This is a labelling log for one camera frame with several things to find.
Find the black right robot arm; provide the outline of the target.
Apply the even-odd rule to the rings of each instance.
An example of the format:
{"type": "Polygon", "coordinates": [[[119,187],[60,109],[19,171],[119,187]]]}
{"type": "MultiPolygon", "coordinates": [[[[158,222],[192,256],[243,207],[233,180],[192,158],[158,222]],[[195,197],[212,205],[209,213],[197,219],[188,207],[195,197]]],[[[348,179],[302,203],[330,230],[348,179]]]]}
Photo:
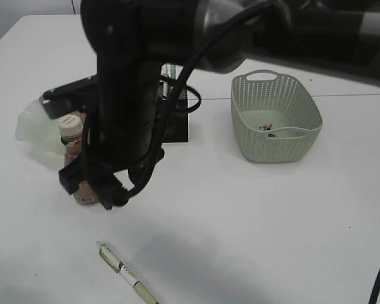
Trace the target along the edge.
{"type": "Polygon", "coordinates": [[[82,1],[96,53],[82,152],[59,172],[107,210],[148,183],[175,102],[195,69],[227,73],[273,60],[380,87],[380,1],[82,1]]]}

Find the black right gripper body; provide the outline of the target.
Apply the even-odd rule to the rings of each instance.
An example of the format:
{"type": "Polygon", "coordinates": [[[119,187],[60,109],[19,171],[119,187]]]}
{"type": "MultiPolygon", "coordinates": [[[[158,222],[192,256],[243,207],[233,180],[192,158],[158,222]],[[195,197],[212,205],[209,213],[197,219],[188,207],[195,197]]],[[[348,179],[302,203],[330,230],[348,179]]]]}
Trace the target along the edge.
{"type": "Polygon", "coordinates": [[[86,109],[82,152],[59,172],[68,193],[88,181],[97,193],[140,193],[155,165],[163,158],[163,129],[154,107],[133,107],[103,113],[86,109]],[[127,170],[133,188],[128,190],[114,174],[127,170]]]}

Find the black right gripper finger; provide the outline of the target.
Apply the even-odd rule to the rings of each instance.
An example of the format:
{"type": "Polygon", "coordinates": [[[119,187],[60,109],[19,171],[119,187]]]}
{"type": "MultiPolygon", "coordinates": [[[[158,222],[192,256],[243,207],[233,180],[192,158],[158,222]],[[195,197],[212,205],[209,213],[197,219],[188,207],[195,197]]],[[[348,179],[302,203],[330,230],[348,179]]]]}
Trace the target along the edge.
{"type": "Polygon", "coordinates": [[[103,182],[97,182],[94,188],[103,208],[105,210],[111,210],[113,208],[113,184],[109,180],[105,180],[103,182]]]}
{"type": "Polygon", "coordinates": [[[116,178],[113,178],[112,201],[114,206],[125,206],[129,201],[128,190],[116,178]]]}

